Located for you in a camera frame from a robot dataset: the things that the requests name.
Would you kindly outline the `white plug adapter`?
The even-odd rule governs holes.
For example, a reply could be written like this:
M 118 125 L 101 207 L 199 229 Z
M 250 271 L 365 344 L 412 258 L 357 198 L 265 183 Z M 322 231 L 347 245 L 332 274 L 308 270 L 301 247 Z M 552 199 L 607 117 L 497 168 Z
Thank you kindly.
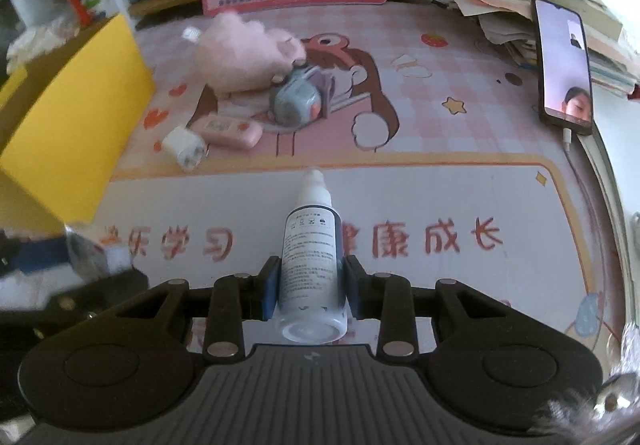
M 192 171 L 208 154 L 208 147 L 200 135 L 186 127 L 175 127 L 160 143 L 162 150 L 175 159 L 183 171 Z

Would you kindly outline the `pink cartoon desk mat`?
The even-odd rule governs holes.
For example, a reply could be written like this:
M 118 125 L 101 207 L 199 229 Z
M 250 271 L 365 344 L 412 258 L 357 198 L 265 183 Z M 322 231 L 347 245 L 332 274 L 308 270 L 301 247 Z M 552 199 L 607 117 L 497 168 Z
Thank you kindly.
M 332 72 L 337 109 L 251 150 L 210 146 L 191 172 L 162 150 L 175 127 L 221 114 L 265 121 L 264 93 L 220 98 L 177 20 L 134 34 L 155 91 L 96 214 L 160 283 L 205 286 L 280 250 L 304 172 L 318 167 L 345 247 L 372 272 L 454 277 L 567 333 L 609 363 L 626 315 L 598 184 L 578 143 L 537 117 L 537 79 L 480 26 L 433 5 L 271 11 Z

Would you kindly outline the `small staples box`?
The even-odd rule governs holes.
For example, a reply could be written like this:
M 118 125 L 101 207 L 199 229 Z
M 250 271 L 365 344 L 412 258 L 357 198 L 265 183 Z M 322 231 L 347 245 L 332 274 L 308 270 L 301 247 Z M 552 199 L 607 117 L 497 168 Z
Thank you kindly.
M 70 266 L 88 283 L 131 269 L 129 248 L 116 229 L 79 222 L 67 224 L 65 235 Z

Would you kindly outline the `grey toy robot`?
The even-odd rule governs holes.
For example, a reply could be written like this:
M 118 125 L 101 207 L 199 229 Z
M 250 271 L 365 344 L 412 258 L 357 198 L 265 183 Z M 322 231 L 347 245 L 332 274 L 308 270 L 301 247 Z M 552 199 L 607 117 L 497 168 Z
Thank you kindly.
M 288 75 L 272 78 L 269 115 L 280 127 L 298 129 L 328 118 L 335 78 L 317 65 L 294 66 Z

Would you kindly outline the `pink plush toy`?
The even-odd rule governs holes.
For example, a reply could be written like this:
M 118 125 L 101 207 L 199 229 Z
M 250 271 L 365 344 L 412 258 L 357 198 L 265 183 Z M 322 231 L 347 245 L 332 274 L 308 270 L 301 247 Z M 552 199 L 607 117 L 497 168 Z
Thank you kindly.
M 195 67 L 218 96 L 266 90 L 307 61 L 302 40 L 289 31 L 234 11 L 218 14 L 205 30 L 184 28 L 182 38 L 194 44 Z

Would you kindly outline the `smartphone with video call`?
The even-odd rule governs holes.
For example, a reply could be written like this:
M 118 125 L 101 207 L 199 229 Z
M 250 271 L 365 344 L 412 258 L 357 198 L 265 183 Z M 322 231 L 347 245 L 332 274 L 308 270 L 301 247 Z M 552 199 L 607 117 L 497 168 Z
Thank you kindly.
M 538 115 L 544 124 L 590 135 L 593 98 L 580 15 L 548 0 L 530 2 L 536 28 Z

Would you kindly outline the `yellow cardboard box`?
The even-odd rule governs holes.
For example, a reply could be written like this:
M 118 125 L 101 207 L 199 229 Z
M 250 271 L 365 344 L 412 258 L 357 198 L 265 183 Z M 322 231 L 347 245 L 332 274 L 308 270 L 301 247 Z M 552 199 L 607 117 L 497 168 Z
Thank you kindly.
M 154 91 L 121 15 L 14 72 L 1 89 L 2 228 L 91 221 Z

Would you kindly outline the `red white pen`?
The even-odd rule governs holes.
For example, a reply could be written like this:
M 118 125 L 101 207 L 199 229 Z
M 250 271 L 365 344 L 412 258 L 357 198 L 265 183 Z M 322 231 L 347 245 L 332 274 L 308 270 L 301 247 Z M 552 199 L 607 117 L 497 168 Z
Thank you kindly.
M 87 9 L 82 4 L 81 0 L 67 0 L 72 9 L 74 10 L 78 22 L 82 27 L 88 27 L 92 23 L 92 18 Z

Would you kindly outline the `pink rectangular case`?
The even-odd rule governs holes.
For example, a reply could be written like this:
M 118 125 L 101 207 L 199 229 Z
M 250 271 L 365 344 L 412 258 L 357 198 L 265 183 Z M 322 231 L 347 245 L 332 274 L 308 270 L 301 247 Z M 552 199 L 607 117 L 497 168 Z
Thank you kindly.
M 250 119 L 207 115 L 191 124 L 190 129 L 210 145 L 251 150 L 262 138 L 262 126 Z

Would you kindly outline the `white spray bottle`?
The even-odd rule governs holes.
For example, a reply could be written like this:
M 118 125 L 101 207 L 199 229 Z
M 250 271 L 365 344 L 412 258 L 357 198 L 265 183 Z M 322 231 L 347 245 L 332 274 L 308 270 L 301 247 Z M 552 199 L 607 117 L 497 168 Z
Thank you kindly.
M 284 225 L 278 324 L 285 339 L 321 345 L 346 335 L 343 260 L 342 219 L 323 173 L 311 169 Z

